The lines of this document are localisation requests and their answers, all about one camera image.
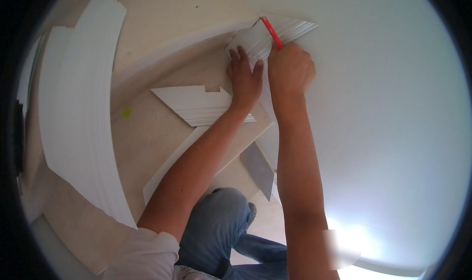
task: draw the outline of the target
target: beige floor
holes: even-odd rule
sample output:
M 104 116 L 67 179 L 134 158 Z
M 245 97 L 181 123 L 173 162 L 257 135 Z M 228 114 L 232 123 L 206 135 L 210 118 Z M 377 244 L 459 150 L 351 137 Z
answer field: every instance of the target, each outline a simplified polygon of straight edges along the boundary
M 270 202 L 267 201 L 262 191 L 249 199 L 257 207 L 257 215 L 251 226 L 247 230 L 249 234 L 257 235 L 269 240 L 286 244 L 284 213 L 282 206 L 272 196 Z M 240 255 L 234 249 L 231 250 L 231 264 L 257 264 L 256 261 Z

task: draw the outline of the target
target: blue jeans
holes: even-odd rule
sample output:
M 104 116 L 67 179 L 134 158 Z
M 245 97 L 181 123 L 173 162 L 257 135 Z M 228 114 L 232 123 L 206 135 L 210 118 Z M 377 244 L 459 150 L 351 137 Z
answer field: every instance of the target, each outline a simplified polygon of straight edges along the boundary
M 287 247 L 247 234 L 250 217 L 247 199 L 241 192 L 216 189 L 193 208 L 176 264 L 223 280 L 288 279 Z M 232 266 L 232 248 L 259 264 Z

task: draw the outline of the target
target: white t-shirt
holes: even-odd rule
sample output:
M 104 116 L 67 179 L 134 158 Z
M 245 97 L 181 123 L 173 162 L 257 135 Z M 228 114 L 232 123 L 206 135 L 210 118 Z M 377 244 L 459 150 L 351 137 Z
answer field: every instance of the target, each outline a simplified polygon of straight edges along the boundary
M 139 228 L 125 243 L 118 260 L 105 270 L 103 280 L 218 280 L 207 273 L 174 265 L 179 249 L 177 239 L 169 233 Z

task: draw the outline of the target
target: white foam board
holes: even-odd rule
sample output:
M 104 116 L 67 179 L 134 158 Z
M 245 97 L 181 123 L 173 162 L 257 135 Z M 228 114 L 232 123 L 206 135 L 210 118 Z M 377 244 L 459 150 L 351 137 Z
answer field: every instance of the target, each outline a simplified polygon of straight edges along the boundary
M 231 95 L 205 91 L 204 85 L 153 88 L 151 91 L 191 126 L 212 125 L 231 104 Z M 244 122 L 256 121 L 248 114 Z
M 137 229 L 110 124 L 111 72 L 126 11 L 116 0 L 91 0 L 74 29 L 53 28 L 40 74 L 39 114 L 48 167 L 94 206 Z
M 182 156 L 182 154 L 190 148 L 190 146 L 198 140 L 200 136 L 202 136 L 205 131 L 209 129 L 209 126 L 199 126 L 196 127 L 192 133 L 187 136 L 187 138 L 180 144 L 179 147 L 169 156 L 169 158 L 164 162 L 164 164 L 157 170 L 157 172 L 152 176 L 150 181 L 145 185 L 143 188 L 143 195 L 145 198 L 145 204 L 149 202 L 150 197 L 154 193 L 154 191 L 157 189 L 157 186 L 161 182 L 162 178 L 164 175 L 167 173 L 167 171 L 174 165 L 174 163 L 177 161 L 177 159 Z
M 301 35 L 318 27 L 317 24 L 296 19 L 288 16 L 259 14 L 267 17 L 268 21 L 277 33 L 283 44 L 293 41 Z M 247 29 L 241 29 L 225 47 L 229 55 L 230 49 L 236 49 L 238 46 L 244 47 L 248 57 L 251 69 L 254 68 L 257 60 L 263 60 L 263 91 L 259 98 L 259 103 L 263 106 L 269 118 L 277 122 L 274 108 L 272 107 L 272 98 L 270 96 L 270 87 L 268 84 L 267 58 L 272 48 L 272 36 L 269 34 L 262 20 L 258 20 L 254 26 Z
M 34 69 L 36 67 L 36 62 L 38 60 L 38 55 L 41 45 L 43 44 L 43 40 L 44 34 L 36 39 L 28 53 L 27 58 L 25 59 L 23 68 L 21 69 L 16 99 L 18 99 L 20 104 L 23 105 L 23 117 L 26 116 L 28 111 L 32 75 L 34 74 Z

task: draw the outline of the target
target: shirt sleeve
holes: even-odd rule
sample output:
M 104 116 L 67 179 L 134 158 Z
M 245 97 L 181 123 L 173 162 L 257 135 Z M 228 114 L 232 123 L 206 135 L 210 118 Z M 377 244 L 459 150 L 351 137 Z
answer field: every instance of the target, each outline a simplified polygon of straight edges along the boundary
M 139 228 L 125 243 L 118 260 L 105 270 L 103 280 L 171 280 L 179 248 L 169 233 Z

